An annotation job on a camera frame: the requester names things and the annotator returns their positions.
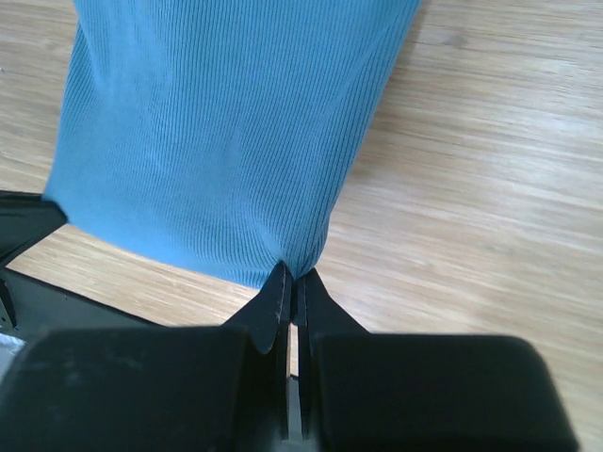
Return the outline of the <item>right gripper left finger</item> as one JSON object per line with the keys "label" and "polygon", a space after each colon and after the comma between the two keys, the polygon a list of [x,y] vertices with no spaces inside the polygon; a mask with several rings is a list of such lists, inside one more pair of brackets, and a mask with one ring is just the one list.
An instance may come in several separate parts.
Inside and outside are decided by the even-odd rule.
{"label": "right gripper left finger", "polygon": [[288,435],[288,272],[224,324],[24,342],[1,380],[5,451],[271,451]]}

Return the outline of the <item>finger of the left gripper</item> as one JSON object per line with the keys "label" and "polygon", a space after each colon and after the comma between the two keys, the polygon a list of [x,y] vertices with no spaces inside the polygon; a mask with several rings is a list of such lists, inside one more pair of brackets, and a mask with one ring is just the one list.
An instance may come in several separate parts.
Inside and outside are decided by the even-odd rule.
{"label": "finger of the left gripper", "polygon": [[1,267],[67,223],[67,217],[41,194],[2,190],[0,195]]}

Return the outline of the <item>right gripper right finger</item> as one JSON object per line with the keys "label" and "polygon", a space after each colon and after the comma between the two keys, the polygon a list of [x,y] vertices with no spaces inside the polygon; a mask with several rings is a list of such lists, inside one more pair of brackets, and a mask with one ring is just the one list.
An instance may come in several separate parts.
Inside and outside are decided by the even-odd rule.
{"label": "right gripper right finger", "polygon": [[367,331],[295,284],[302,436],[320,451],[575,451],[546,362],[509,335]]}

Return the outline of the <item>blue tank top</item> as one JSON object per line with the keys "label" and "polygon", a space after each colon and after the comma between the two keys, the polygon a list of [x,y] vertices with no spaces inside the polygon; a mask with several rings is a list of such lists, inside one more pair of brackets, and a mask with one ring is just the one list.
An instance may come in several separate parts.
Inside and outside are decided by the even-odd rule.
{"label": "blue tank top", "polygon": [[136,254],[258,287],[318,261],[416,1],[78,1],[43,196]]}

